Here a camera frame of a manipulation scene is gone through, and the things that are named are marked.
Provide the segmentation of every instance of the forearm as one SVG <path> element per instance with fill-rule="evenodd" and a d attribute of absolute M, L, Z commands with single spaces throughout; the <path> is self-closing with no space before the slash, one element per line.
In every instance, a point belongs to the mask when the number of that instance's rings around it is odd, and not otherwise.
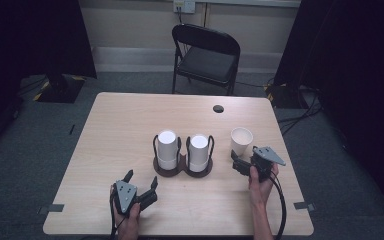
<path fill-rule="evenodd" d="M 251 204 L 251 207 L 254 224 L 254 240 L 273 240 L 266 207 L 262 203 Z"/>

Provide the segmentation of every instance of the chair seat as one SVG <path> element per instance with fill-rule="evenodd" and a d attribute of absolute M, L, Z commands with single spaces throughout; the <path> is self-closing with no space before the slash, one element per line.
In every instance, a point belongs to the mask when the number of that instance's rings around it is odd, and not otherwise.
<path fill-rule="evenodd" d="M 227 85 L 235 69 L 234 64 L 234 56 L 191 47 L 179 63 L 177 73 Z"/>

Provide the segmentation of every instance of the chair backrest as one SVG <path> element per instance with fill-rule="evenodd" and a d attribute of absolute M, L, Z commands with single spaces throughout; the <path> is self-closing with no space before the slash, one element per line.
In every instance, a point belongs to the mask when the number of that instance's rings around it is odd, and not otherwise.
<path fill-rule="evenodd" d="M 178 42 L 202 49 L 238 56 L 241 48 L 229 34 L 192 24 L 179 24 L 171 32 L 176 47 Z"/>

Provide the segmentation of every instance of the person's left hand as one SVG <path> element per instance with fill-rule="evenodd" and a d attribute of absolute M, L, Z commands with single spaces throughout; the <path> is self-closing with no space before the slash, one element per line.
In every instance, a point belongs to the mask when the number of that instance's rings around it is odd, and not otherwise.
<path fill-rule="evenodd" d="M 139 218 L 140 218 L 140 204 L 133 204 L 130 209 L 130 216 L 126 218 L 124 215 L 120 215 L 117 212 L 117 208 L 113 201 L 113 210 L 114 210 L 114 219 L 115 224 L 120 226 L 117 228 L 118 231 L 118 240 L 137 240 L 139 236 Z"/>

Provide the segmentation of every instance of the wooden table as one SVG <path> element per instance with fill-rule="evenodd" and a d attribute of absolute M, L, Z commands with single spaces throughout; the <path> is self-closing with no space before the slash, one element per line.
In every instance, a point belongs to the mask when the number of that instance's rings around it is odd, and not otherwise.
<path fill-rule="evenodd" d="M 223 113 L 213 111 L 224 107 Z M 97 96 L 74 150 L 54 204 L 62 212 L 50 212 L 44 224 L 47 234 L 109 234 L 110 186 L 128 170 L 138 194 L 150 188 L 158 176 L 158 201 L 141 213 L 142 236 L 237 236 L 252 235 L 248 178 L 232 169 L 230 133 L 248 128 L 251 145 L 271 146 L 286 161 L 279 166 L 279 180 L 287 204 L 284 235 L 311 235 L 313 225 L 271 104 L 264 98 L 188 96 L 163 94 L 101 93 Z M 188 136 L 197 133 L 215 139 L 213 169 L 204 178 L 185 172 L 171 178 L 159 176 L 153 168 L 155 135 L 171 129 L 181 137 L 186 154 Z M 249 160 L 249 146 L 242 157 Z M 281 205 L 275 188 L 268 202 L 273 234 L 281 221 Z"/>

